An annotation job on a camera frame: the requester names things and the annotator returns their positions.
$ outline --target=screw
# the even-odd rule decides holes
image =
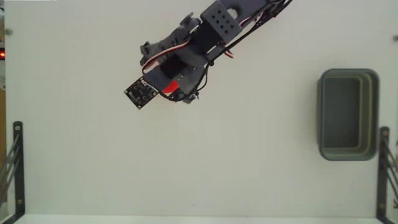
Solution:
[[[4,34],[6,35],[12,35],[12,29],[5,29]]]

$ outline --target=gray plastic container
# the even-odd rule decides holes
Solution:
[[[379,77],[332,69],[318,82],[318,143],[329,161],[366,161],[377,153]]]

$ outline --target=black circuit board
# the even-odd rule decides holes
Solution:
[[[139,110],[143,109],[146,104],[159,94],[150,87],[142,77],[132,84],[124,93]]]

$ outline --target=metal bracket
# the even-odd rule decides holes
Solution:
[[[14,179],[15,185],[15,214],[2,224],[12,224],[25,215],[25,180],[24,180],[24,136],[22,122],[13,124],[14,142],[7,155],[6,162],[0,173],[1,186],[5,186],[0,203],[7,199],[7,191]]]
[[[387,218],[387,183],[389,181],[388,169],[386,165],[389,156],[389,148],[386,142],[389,142],[390,129],[383,127],[380,130],[380,152],[379,152],[379,173],[377,177],[377,219],[384,224],[394,224]]]

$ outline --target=white backdrop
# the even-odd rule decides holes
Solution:
[[[137,110],[123,91],[139,46],[211,2],[6,3],[8,140],[23,121],[28,213],[375,216],[377,159],[319,155],[316,84],[374,69],[396,136],[398,1],[295,0],[217,61],[200,101]]]

